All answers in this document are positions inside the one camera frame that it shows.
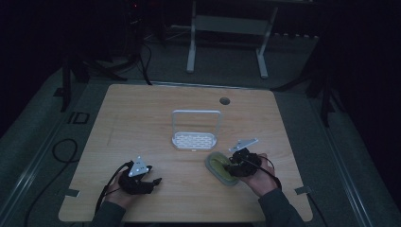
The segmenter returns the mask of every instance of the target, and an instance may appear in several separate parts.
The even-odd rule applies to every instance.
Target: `sponge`
[[[220,152],[210,153],[204,161],[206,168],[215,175],[223,184],[232,186],[238,183],[238,178],[233,177],[224,169],[224,165],[229,165],[230,160]]]

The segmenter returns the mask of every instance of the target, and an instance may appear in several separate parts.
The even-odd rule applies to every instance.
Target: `dark background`
[[[321,51],[312,54],[314,63],[332,73],[332,87],[339,91],[341,102],[400,207],[400,179],[396,176],[401,172],[401,4],[390,0],[346,3],[273,2],[280,6],[273,31],[321,37]],[[215,4],[214,9],[224,9],[221,3]],[[115,41],[124,36],[121,6],[121,2],[106,0],[2,2],[1,135],[43,82],[60,69],[70,44],[91,58],[111,58]],[[189,25],[190,10],[191,1],[165,0],[163,24]]]

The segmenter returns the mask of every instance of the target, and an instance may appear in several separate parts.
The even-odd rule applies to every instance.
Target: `white plastic basket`
[[[218,123],[216,124],[215,131],[211,132],[192,132],[192,131],[177,131],[176,129],[176,114],[216,114],[218,116]],[[179,149],[211,149],[218,141],[218,129],[221,121],[220,111],[199,111],[199,110],[176,110],[172,113],[172,128],[173,138],[172,142],[176,148]]]

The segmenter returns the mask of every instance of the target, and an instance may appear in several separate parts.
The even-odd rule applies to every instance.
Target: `black tape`
[[[67,124],[84,125],[89,121],[89,114],[82,112],[72,112]]]
[[[295,188],[295,192],[297,193],[297,195],[301,195],[304,193],[309,194],[312,192],[312,189],[310,189],[309,186],[302,186],[302,187]]]
[[[67,189],[67,191],[65,192],[65,196],[68,197],[78,197],[79,196],[79,191],[75,190],[75,189]]]

